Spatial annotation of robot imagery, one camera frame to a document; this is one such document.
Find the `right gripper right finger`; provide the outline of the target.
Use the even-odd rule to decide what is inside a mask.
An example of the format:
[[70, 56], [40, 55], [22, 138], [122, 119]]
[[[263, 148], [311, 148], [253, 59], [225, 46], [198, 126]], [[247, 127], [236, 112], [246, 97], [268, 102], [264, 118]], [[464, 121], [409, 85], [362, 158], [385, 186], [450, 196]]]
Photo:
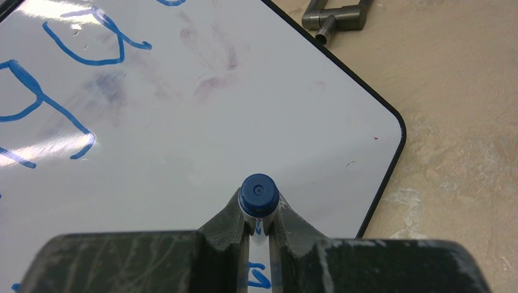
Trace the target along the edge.
[[326, 240], [281, 195], [269, 227], [272, 291], [323, 292], [323, 266], [315, 245]]

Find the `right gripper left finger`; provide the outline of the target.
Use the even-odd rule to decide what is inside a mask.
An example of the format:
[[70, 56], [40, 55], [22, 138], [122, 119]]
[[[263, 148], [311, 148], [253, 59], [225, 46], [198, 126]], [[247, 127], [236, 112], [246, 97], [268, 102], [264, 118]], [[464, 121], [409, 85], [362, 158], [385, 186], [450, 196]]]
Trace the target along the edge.
[[249, 228], [238, 189], [226, 206], [197, 231], [203, 236], [196, 260], [197, 292], [247, 292]]

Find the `white marker pen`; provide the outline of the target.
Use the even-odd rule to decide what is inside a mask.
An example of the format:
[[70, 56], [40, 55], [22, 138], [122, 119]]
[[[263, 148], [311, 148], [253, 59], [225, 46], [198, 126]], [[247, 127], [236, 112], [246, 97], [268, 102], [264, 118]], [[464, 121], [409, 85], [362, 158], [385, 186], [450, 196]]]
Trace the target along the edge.
[[263, 173], [248, 176], [238, 191], [238, 204], [255, 245], [266, 243], [279, 209], [280, 192], [271, 177]]

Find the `white whiteboard black frame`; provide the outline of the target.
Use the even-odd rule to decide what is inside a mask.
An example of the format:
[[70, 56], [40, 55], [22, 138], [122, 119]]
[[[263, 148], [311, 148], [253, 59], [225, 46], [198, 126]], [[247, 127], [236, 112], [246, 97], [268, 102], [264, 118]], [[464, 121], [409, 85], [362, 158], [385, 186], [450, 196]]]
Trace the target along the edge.
[[401, 115], [272, 1], [20, 1], [1, 17], [1, 291], [68, 233], [193, 230], [269, 175], [362, 236]]

